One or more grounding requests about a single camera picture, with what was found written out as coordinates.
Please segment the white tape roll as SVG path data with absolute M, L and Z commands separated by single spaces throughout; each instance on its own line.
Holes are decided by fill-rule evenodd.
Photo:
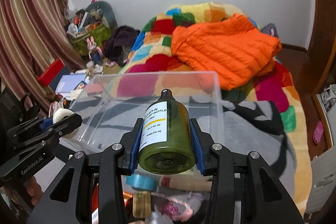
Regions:
M 61 121 L 65 117 L 71 116 L 72 114 L 74 114 L 74 112 L 70 109 L 59 108 L 58 110 L 56 110 L 56 112 L 54 113 L 54 115 L 52 117 L 53 124 Z M 71 133 L 65 135 L 64 137 L 66 139 L 71 139 L 77 134 L 78 130 L 79 129 L 76 128 L 75 130 L 73 130 Z

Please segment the green pump bottle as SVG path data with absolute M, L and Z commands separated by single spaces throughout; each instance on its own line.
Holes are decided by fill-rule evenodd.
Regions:
M 187 108 L 169 89 L 145 112 L 138 163 L 147 172 L 179 174 L 195 165 Z

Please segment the beige cylinder with red band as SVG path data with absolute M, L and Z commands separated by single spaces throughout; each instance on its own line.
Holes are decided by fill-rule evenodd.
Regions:
M 180 177 L 162 177 L 159 180 L 159 186 L 186 192 L 210 192 L 212 182 Z

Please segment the blue tape roll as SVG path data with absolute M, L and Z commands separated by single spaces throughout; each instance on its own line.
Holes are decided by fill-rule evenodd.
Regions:
M 135 173 L 127 176 L 126 184 L 137 190 L 145 190 L 155 192 L 158 186 L 157 178 L 155 176 L 143 173 Z

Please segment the wooden block stamp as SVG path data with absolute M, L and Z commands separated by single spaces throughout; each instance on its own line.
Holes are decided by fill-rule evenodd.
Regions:
M 133 195 L 133 217 L 138 219 L 151 216 L 151 193 L 148 191 L 136 192 Z

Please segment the red snack packet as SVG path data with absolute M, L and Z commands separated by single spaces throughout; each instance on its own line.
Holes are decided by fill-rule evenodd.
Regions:
M 92 223 L 98 224 L 98 184 L 95 185 L 93 188 L 92 194 L 92 203 L 91 203 L 91 211 L 92 211 Z M 124 207 L 126 211 L 126 216 L 131 218 L 132 214 L 132 206 L 133 206 L 133 195 L 128 192 L 123 192 L 123 199 L 124 199 Z

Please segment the blue white notebook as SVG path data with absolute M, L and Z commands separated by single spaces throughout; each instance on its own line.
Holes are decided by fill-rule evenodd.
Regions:
M 70 93 L 77 88 L 79 84 L 86 85 L 89 83 L 88 76 L 83 74 L 70 74 L 70 75 L 63 75 L 58 82 L 56 87 L 55 93 L 56 94 L 63 94 L 63 93 Z

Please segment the red box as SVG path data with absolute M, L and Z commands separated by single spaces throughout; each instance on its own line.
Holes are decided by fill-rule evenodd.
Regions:
M 49 86 L 52 80 L 60 73 L 65 67 L 61 59 L 55 60 L 48 68 L 38 77 L 37 81 L 43 88 Z

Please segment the colourful patchwork blanket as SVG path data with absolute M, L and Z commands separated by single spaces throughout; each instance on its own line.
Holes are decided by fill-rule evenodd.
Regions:
M 277 35 L 264 33 L 238 7 L 216 2 L 179 5 L 145 24 L 121 73 L 213 71 L 224 100 L 273 102 L 280 113 L 288 154 L 293 199 L 303 213 L 312 171 L 306 118 L 290 71 L 276 60 Z

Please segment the pink bunny doll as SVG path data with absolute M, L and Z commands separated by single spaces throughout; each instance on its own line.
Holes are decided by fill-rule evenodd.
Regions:
M 87 38 L 87 49 L 90 60 L 92 60 L 95 65 L 102 66 L 104 56 L 101 48 L 96 44 L 93 36 Z

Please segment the dark purple clothing pile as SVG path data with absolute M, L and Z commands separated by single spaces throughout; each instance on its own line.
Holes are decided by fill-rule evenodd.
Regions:
M 139 33 L 140 30 L 130 26 L 119 27 L 105 42 L 102 50 L 103 55 L 123 67 Z

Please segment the orange puffer jacket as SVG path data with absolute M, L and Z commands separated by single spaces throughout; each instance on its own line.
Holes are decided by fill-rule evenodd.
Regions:
M 232 90 L 269 73 L 282 49 L 280 39 L 263 34 L 244 15 L 221 22 L 178 26 L 171 53 L 194 71 L 214 71 L 221 89 Z

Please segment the striped brown curtain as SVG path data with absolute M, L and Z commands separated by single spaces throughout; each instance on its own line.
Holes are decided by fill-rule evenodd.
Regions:
M 84 68 L 64 29 L 67 8 L 68 0 L 1 0 L 1 79 L 19 98 L 30 93 L 44 112 L 51 89 L 39 76 L 57 59 Z

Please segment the pink slipper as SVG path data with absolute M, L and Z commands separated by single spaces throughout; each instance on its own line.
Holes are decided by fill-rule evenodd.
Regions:
M 318 121 L 313 131 L 313 141 L 315 145 L 319 145 L 324 134 L 324 127 L 322 121 Z

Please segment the grey green cushion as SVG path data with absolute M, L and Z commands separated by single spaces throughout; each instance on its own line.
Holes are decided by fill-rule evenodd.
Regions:
M 102 20 L 104 26 L 112 29 L 116 25 L 116 17 L 111 5 L 105 1 L 92 2 L 86 9 L 91 15 L 94 15 L 96 19 Z

